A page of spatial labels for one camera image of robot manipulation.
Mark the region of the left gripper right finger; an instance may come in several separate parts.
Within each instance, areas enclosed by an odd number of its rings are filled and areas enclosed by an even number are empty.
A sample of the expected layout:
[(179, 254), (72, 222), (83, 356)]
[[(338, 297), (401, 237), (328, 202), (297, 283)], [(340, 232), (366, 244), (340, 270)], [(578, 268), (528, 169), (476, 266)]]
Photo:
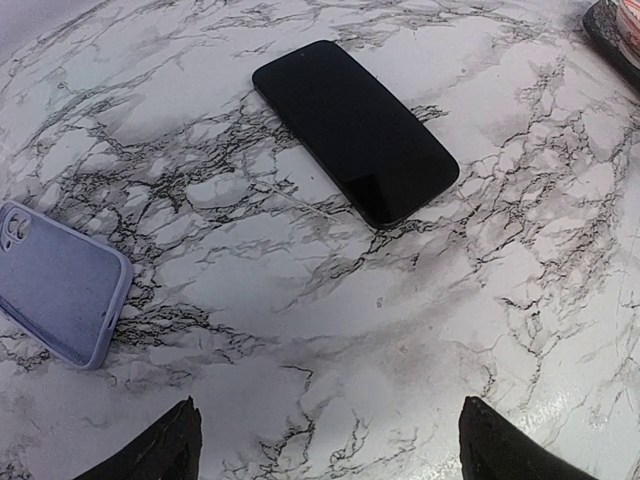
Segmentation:
[(465, 479), (590, 479), (592, 476), (548, 452), (476, 396), (459, 417)]

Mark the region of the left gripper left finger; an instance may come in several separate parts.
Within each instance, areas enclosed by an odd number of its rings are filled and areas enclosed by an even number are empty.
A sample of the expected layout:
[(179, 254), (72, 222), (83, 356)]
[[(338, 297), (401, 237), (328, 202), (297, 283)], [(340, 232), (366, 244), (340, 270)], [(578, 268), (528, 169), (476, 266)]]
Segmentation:
[(198, 479), (201, 450), (202, 417), (188, 397), (77, 479)]

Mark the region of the lavender phone case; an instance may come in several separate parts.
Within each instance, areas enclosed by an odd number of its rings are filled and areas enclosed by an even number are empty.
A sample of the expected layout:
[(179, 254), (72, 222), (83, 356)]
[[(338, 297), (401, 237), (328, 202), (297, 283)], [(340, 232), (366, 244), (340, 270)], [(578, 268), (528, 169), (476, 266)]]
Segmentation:
[(74, 367), (103, 365), (132, 280), (114, 248), (16, 201), (1, 206), (1, 311)]

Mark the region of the black phone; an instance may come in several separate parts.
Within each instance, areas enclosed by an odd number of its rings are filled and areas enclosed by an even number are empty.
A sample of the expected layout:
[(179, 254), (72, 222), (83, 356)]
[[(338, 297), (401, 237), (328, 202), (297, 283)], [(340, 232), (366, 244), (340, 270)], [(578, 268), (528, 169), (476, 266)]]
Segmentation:
[(458, 163), (423, 123), (332, 41), (261, 66), (252, 82), (376, 229), (399, 224), (459, 177)]

